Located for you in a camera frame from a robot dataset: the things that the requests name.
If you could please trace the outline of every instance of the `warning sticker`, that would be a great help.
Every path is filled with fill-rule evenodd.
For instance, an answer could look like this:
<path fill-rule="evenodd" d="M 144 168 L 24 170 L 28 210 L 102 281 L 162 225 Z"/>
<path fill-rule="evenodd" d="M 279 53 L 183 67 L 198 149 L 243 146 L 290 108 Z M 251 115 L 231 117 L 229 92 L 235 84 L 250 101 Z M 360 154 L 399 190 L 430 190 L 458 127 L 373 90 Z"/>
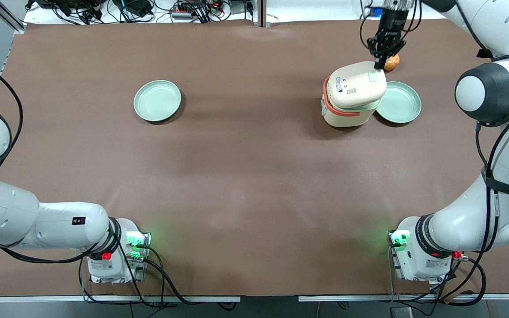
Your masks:
<path fill-rule="evenodd" d="M 427 260 L 425 262 L 426 268 L 443 268 L 447 266 L 447 260 Z"/>
<path fill-rule="evenodd" d="M 91 269 L 109 270 L 113 269 L 112 261 L 97 261 L 90 263 Z"/>
<path fill-rule="evenodd" d="M 327 115 L 327 106 L 325 106 L 325 100 L 321 98 L 321 115 L 325 117 Z"/>

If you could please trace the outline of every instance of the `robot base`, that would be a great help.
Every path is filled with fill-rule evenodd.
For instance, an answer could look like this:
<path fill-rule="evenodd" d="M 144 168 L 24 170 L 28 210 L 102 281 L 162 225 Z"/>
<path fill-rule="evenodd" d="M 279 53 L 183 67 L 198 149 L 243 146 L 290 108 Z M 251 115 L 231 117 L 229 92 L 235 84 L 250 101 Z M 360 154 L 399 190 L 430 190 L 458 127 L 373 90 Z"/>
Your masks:
<path fill-rule="evenodd" d="M 402 244 L 392 248 L 396 277 L 440 284 L 449 272 L 451 257 L 436 258 L 422 250 L 416 239 L 416 223 L 419 219 L 408 217 L 398 225 L 397 230 L 390 233 L 392 244 Z"/>
<path fill-rule="evenodd" d="M 143 258 L 148 256 L 147 248 L 135 248 L 128 240 L 127 233 L 140 233 L 137 226 L 128 219 L 117 219 L 121 226 L 121 238 L 119 239 L 120 247 L 111 253 L 109 260 L 92 260 L 87 259 L 87 267 L 89 269 L 90 280 L 94 283 L 126 283 L 132 282 L 131 272 L 136 281 L 143 281 L 145 279 L 145 272 L 147 270 L 147 263 L 143 262 Z M 146 247 L 150 246 L 150 234 L 142 234 L 144 240 L 140 245 Z"/>

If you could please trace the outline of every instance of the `table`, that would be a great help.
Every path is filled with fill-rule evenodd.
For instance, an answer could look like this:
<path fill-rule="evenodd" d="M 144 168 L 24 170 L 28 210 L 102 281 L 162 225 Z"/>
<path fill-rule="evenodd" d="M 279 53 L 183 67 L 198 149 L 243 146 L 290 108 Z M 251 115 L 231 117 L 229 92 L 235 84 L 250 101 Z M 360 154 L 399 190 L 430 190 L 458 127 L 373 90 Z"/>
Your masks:
<path fill-rule="evenodd" d="M 90 201 L 132 219 L 153 233 L 185 295 L 387 294 L 387 230 L 446 206 L 480 171 L 475 123 L 453 90 L 482 60 L 459 28 L 425 21 L 388 75 L 418 91 L 418 119 L 334 129 L 319 114 L 321 84 L 370 59 L 359 25 L 29 26 L 3 72 L 25 123 L 0 180 L 40 201 Z M 132 105 L 156 79 L 184 97 L 160 125 Z M 0 88 L 12 127 L 13 105 Z M 485 149 L 493 137 L 484 131 Z M 488 292 L 509 293 L 506 260 L 509 247 L 483 258 Z M 79 295 L 76 276 L 76 264 L 26 264 L 0 252 L 0 296 Z M 426 289 L 398 283 L 397 292 Z M 140 284 L 145 294 L 159 285 L 153 276 Z M 127 285 L 92 292 L 133 293 Z"/>

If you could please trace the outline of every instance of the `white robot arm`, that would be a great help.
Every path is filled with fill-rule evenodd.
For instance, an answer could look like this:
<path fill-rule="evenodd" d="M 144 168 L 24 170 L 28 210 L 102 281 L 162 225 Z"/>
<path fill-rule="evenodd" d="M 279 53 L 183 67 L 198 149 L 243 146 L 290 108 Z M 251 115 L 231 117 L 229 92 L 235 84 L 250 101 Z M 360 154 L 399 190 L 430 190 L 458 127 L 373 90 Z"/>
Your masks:
<path fill-rule="evenodd" d="M 9 126 L 0 116 L 0 161 L 10 140 Z M 29 191 L 0 181 L 0 248 L 12 256 L 16 252 L 9 248 L 73 248 L 89 256 L 93 282 L 122 283 L 144 279 L 148 249 L 135 245 L 149 243 L 149 234 L 140 233 L 130 220 L 108 217 L 99 204 L 39 203 Z"/>
<path fill-rule="evenodd" d="M 404 219 L 390 235 L 392 244 L 398 246 L 394 260 L 399 278 L 438 284 L 450 270 L 451 252 L 509 244 L 509 0 L 422 2 L 471 33 L 484 47 L 481 52 L 493 58 L 459 78 L 455 99 L 479 123 L 477 130 L 500 127 L 503 132 L 490 167 L 482 170 L 465 193 L 434 214 Z M 385 6 L 388 14 L 384 13 L 378 33 L 369 39 L 376 68 L 383 68 L 388 57 L 405 44 L 400 31 L 411 3 L 387 0 Z"/>

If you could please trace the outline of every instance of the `green plate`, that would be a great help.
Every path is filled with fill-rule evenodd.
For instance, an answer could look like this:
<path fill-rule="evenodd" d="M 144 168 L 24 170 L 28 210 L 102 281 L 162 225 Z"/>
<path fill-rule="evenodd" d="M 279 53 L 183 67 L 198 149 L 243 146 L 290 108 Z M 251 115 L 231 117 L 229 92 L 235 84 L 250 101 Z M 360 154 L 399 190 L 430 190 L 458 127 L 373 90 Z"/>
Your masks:
<path fill-rule="evenodd" d="M 422 100 L 410 86 L 398 81 L 389 81 L 386 94 L 376 112 L 393 123 L 409 123 L 416 119 L 422 110 Z"/>
<path fill-rule="evenodd" d="M 176 84 L 155 80 L 139 89 L 133 106 L 137 115 L 146 121 L 163 121 L 176 113 L 181 101 L 182 94 Z"/>

